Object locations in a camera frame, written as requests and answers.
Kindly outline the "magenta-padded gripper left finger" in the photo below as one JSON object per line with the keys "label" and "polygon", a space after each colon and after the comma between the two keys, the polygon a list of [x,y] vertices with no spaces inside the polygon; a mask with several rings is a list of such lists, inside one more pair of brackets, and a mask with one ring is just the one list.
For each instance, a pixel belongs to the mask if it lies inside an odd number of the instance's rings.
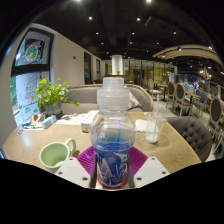
{"label": "magenta-padded gripper left finger", "polygon": [[56,175],[84,188],[94,188],[97,182],[94,149],[89,147],[78,157],[69,157]]}

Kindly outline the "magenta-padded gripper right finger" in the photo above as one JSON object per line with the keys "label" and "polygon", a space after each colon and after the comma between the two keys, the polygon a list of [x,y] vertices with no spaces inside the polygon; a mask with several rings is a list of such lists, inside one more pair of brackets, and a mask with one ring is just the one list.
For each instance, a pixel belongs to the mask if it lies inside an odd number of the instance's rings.
{"label": "magenta-padded gripper right finger", "polygon": [[129,154],[128,184],[140,188],[169,175],[168,170],[156,157],[147,157],[132,147]]}

